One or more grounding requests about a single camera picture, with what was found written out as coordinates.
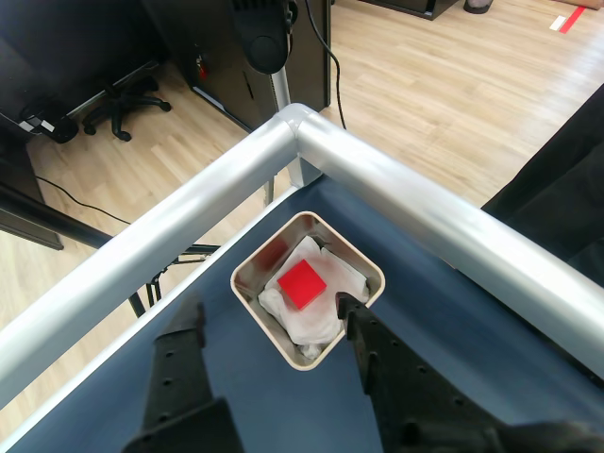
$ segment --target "power cord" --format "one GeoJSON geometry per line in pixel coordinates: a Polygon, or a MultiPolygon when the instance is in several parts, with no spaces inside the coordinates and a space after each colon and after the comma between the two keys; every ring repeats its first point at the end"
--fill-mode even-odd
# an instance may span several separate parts
{"type": "Polygon", "coordinates": [[[67,192],[67,190],[66,190],[66,189],[64,189],[64,188],[60,187],[60,185],[59,185],[59,184],[55,184],[54,182],[49,181],[49,180],[48,180],[48,179],[46,179],[45,177],[41,177],[41,176],[38,176],[38,175],[34,175],[34,176],[35,176],[37,179],[39,179],[40,181],[44,181],[46,184],[50,184],[51,186],[56,187],[57,189],[59,189],[60,191],[62,191],[63,193],[65,193],[67,196],[69,196],[69,197],[70,197],[72,200],[74,200],[74,202],[75,202],[75,203],[77,203],[79,206],[83,206],[84,208],[90,208],[91,210],[98,210],[99,212],[102,212],[102,213],[104,213],[105,215],[108,215],[109,217],[111,217],[112,219],[117,220],[118,222],[122,222],[123,224],[130,225],[130,222],[127,222],[127,221],[126,221],[126,220],[124,220],[124,219],[120,219],[120,218],[119,218],[119,217],[117,217],[116,215],[113,215],[113,214],[111,214],[111,213],[107,212],[106,210],[101,210],[100,208],[97,208],[96,206],[93,206],[93,205],[87,205],[86,203],[82,203],[82,202],[80,202],[80,201],[77,201],[77,200],[76,200],[76,198],[75,198],[73,195],[71,195],[69,192],[67,192]]]}
{"type": "Polygon", "coordinates": [[[310,25],[312,25],[314,34],[316,35],[319,42],[323,45],[323,47],[325,47],[325,50],[327,50],[327,53],[333,59],[333,62],[336,63],[336,95],[338,97],[338,110],[340,111],[340,120],[342,120],[342,127],[344,129],[346,129],[346,123],[344,121],[344,113],[342,112],[342,101],[340,100],[340,62],[338,61],[336,56],[333,55],[333,52],[331,52],[331,49],[329,48],[329,46],[327,45],[327,43],[321,36],[321,33],[319,33],[319,30],[317,29],[317,24],[314,22],[314,18],[312,17],[312,12],[310,11],[309,0],[305,0],[305,2],[306,2],[306,9],[309,12],[310,25]]]}
{"type": "MultiPolygon", "coordinates": [[[[26,169],[21,168],[19,165],[15,165],[14,163],[9,162],[8,160],[6,160],[6,159],[4,159],[4,158],[0,158],[0,162],[3,162],[4,164],[8,165],[9,167],[16,168],[17,170],[19,170],[19,171],[21,171],[21,172],[24,172],[24,173],[29,173],[29,172],[28,172],[26,169]]],[[[61,187],[59,184],[57,184],[57,183],[54,183],[53,181],[49,181],[49,180],[48,180],[48,179],[46,179],[45,177],[41,177],[41,176],[38,176],[38,175],[36,175],[36,174],[34,174],[34,177],[35,177],[36,179],[39,179],[40,181],[44,181],[46,184],[50,184],[51,186],[56,187],[57,189],[59,189],[60,191],[62,191],[63,193],[65,193],[67,196],[69,196],[69,197],[70,197],[70,198],[71,198],[71,199],[72,199],[72,200],[73,200],[75,203],[77,203],[78,205],[83,206],[84,208],[90,208],[91,210],[98,210],[99,212],[102,212],[102,213],[104,213],[105,215],[108,215],[109,217],[111,217],[111,218],[113,218],[113,219],[115,219],[115,220],[117,220],[117,221],[119,221],[119,222],[122,222],[123,224],[130,225],[130,223],[129,223],[129,222],[127,222],[126,220],[124,220],[124,219],[120,219],[118,216],[113,215],[113,214],[111,214],[111,213],[107,212],[106,210],[101,210],[100,208],[98,208],[98,207],[96,207],[96,206],[93,206],[93,205],[87,205],[86,203],[82,203],[81,201],[78,201],[78,200],[77,200],[77,199],[76,199],[76,198],[75,198],[73,195],[71,195],[69,192],[67,192],[67,190],[66,190],[66,189],[62,188],[62,187],[61,187]]]]}

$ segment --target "white tissue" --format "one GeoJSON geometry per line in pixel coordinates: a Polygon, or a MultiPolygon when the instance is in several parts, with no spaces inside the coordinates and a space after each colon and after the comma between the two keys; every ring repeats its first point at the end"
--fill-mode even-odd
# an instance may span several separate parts
{"type": "Polygon", "coordinates": [[[336,293],[347,292],[361,302],[368,300],[366,278],[350,264],[327,249],[320,249],[310,236],[305,237],[259,294],[260,305],[287,331],[292,342],[309,359],[316,359],[323,345],[333,341],[343,328],[336,312],[336,293]],[[300,261],[306,260],[323,279],[327,288],[303,310],[286,304],[277,280],[300,261]]]}

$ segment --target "red tape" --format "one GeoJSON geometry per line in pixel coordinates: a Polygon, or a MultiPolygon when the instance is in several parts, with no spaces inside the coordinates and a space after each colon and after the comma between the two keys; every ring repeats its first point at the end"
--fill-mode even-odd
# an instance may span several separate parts
{"type": "Polygon", "coordinates": [[[577,7],[577,9],[575,9],[575,12],[573,12],[573,14],[571,14],[571,16],[566,20],[564,25],[561,26],[560,30],[558,30],[558,31],[566,34],[566,32],[568,30],[570,30],[570,27],[575,24],[575,22],[577,21],[577,19],[583,13],[584,10],[585,10],[585,7],[577,7]]]}

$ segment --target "office chair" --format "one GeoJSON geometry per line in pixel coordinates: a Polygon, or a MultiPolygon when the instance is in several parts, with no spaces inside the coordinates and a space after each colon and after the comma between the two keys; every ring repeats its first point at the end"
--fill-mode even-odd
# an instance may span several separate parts
{"type": "Polygon", "coordinates": [[[157,97],[145,96],[146,92],[156,92],[159,89],[158,82],[151,76],[141,78],[131,85],[126,84],[118,89],[107,81],[102,82],[107,94],[104,104],[91,111],[82,120],[84,132],[88,135],[96,133],[96,127],[92,123],[105,117],[111,118],[111,131],[118,139],[129,142],[132,136],[122,130],[124,115],[138,106],[158,106],[163,111],[170,111],[170,103],[162,101],[157,97]]]}

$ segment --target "blue tabletop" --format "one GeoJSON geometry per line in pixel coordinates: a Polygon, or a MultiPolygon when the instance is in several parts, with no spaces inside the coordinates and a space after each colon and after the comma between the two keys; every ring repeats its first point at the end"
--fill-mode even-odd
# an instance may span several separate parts
{"type": "MultiPolygon", "coordinates": [[[[235,267],[302,210],[319,214],[382,269],[386,289],[374,313],[483,408],[511,424],[576,420],[604,431],[604,395],[586,377],[480,287],[323,176],[271,211],[183,293],[206,307],[211,388],[226,398],[246,452],[381,450],[352,346],[342,341],[313,371],[295,371],[230,289],[235,267]]],[[[182,298],[10,451],[121,451],[142,424],[153,340],[182,298]]]]}

